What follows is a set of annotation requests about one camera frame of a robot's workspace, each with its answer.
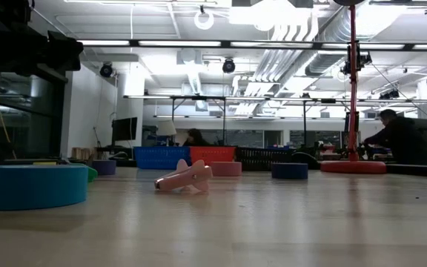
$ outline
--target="wooden table surface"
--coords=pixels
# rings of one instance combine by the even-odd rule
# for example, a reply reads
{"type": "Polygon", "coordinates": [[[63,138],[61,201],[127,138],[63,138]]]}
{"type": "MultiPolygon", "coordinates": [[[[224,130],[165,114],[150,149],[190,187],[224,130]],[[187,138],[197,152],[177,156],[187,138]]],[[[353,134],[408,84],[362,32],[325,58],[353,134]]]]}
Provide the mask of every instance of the wooden table surface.
{"type": "Polygon", "coordinates": [[[427,267],[427,178],[310,171],[159,193],[165,174],[118,168],[88,201],[0,212],[0,267],[427,267]]]}

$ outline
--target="person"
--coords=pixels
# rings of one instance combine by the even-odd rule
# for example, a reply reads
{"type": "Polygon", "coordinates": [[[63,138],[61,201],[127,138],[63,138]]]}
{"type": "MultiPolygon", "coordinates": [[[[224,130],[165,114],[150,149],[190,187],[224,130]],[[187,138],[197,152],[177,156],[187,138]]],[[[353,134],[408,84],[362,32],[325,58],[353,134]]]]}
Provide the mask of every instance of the person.
{"type": "Polygon", "coordinates": [[[188,137],[185,140],[183,146],[207,146],[210,145],[207,141],[204,140],[202,134],[198,129],[190,129],[187,131],[188,137]]]}
{"type": "Polygon", "coordinates": [[[412,119],[387,109],[380,112],[380,120],[385,128],[365,139],[365,144],[390,148],[399,164],[427,165],[427,139],[414,126],[412,119]]]}

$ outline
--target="blue tape roll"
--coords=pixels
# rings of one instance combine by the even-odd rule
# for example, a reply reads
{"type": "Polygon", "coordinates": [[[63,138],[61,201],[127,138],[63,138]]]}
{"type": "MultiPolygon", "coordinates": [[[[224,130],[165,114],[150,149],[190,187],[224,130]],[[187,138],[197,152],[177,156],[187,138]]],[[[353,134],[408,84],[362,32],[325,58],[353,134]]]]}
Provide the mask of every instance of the blue tape roll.
{"type": "Polygon", "coordinates": [[[87,167],[78,165],[0,165],[0,211],[83,202],[87,176],[87,167]]]}
{"type": "Polygon", "coordinates": [[[116,160],[94,160],[92,168],[98,171],[98,175],[115,175],[116,160]]]}
{"type": "Polygon", "coordinates": [[[273,163],[271,177],[277,179],[307,179],[308,165],[305,163],[273,163]]]}

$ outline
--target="purple cylinder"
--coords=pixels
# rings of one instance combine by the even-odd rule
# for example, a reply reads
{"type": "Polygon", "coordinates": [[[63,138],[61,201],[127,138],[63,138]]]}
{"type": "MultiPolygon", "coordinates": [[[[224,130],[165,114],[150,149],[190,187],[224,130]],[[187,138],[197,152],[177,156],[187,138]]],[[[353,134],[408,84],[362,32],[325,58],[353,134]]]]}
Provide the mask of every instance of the purple cylinder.
{"type": "Polygon", "coordinates": [[[98,175],[116,174],[116,160],[94,160],[92,168],[98,171],[98,175]]]}

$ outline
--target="pink cylinder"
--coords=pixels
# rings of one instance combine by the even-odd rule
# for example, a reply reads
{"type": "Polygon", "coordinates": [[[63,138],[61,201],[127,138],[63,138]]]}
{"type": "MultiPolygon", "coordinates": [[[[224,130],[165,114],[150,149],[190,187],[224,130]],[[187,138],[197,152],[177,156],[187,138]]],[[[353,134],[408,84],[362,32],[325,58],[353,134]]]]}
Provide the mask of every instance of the pink cylinder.
{"type": "Polygon", "coordinates": [[[219,177],[242,176],[241,162],[211,162],[212,174],[219,177]]]}

